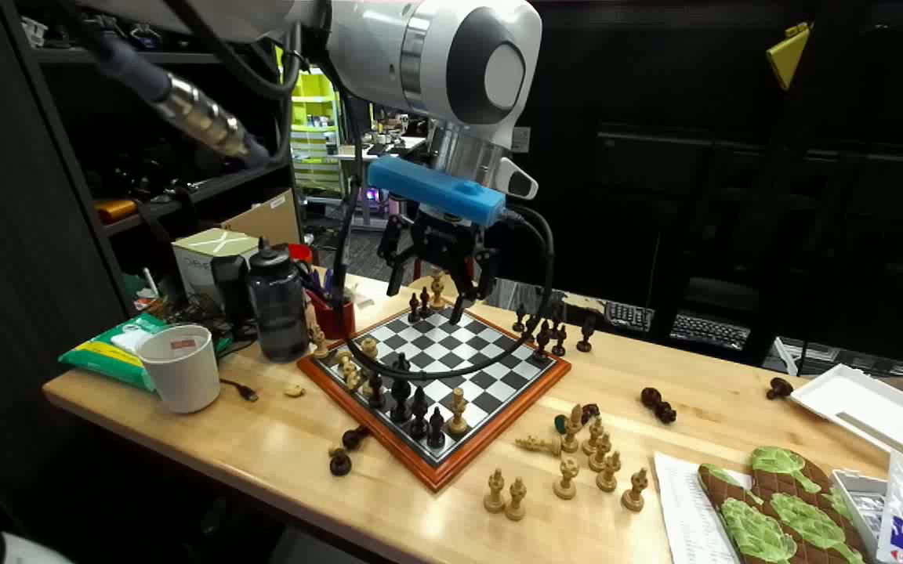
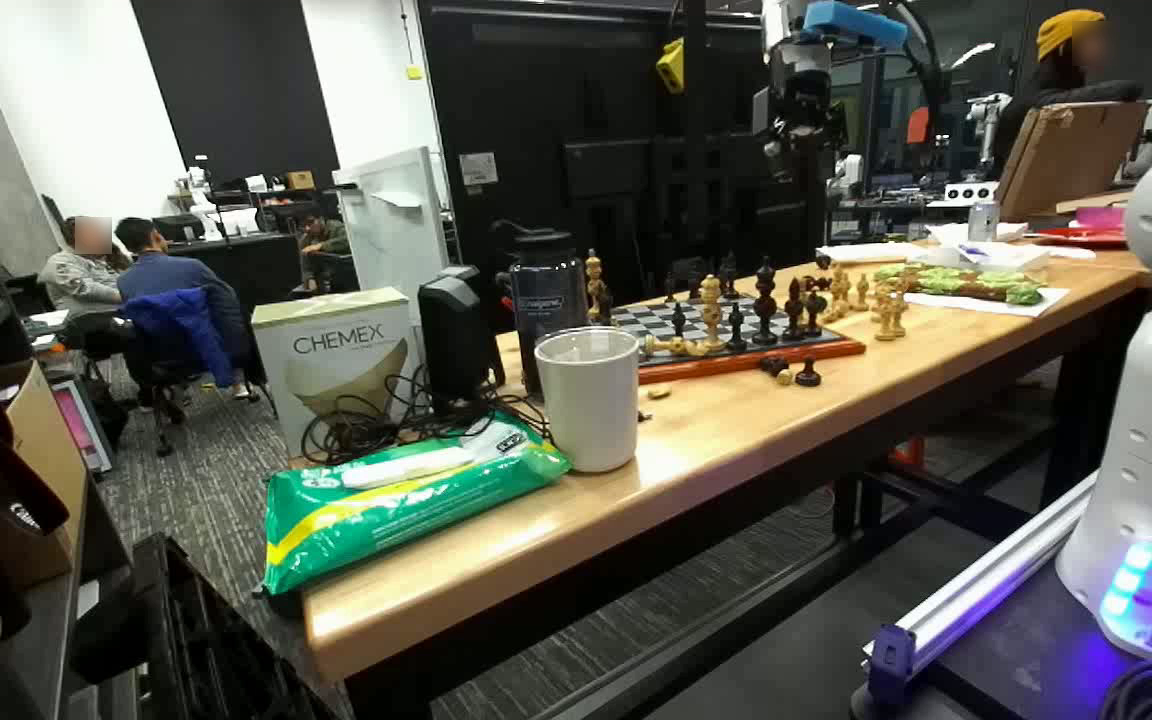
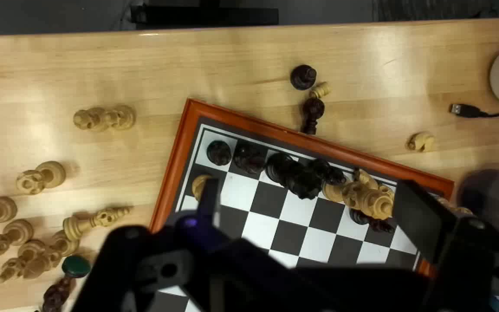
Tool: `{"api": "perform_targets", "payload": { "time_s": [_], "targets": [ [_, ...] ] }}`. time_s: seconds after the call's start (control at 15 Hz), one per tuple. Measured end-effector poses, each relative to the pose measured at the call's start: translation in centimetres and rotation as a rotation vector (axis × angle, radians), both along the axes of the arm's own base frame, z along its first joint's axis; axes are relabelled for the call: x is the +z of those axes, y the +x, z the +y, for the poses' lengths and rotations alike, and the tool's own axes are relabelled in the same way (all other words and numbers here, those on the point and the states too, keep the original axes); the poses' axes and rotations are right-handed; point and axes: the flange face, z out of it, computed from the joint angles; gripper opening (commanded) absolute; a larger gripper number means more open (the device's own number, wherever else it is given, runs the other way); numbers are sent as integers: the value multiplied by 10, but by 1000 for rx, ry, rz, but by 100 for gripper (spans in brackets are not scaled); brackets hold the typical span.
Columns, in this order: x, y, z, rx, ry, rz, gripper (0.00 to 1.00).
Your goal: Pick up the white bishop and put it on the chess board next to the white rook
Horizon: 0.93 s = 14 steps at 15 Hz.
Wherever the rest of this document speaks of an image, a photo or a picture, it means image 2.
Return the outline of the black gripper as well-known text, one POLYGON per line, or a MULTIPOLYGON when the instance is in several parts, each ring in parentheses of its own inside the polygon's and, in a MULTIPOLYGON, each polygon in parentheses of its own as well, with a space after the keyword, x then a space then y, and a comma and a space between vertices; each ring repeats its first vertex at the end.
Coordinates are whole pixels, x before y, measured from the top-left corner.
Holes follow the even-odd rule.
POLYGON ((769 133, 764 155, 771 172, 828 176, 838 147, 849 141, 845 106, 833 98, 833 74, 809 58, 778 58, 769 70, 769 133))

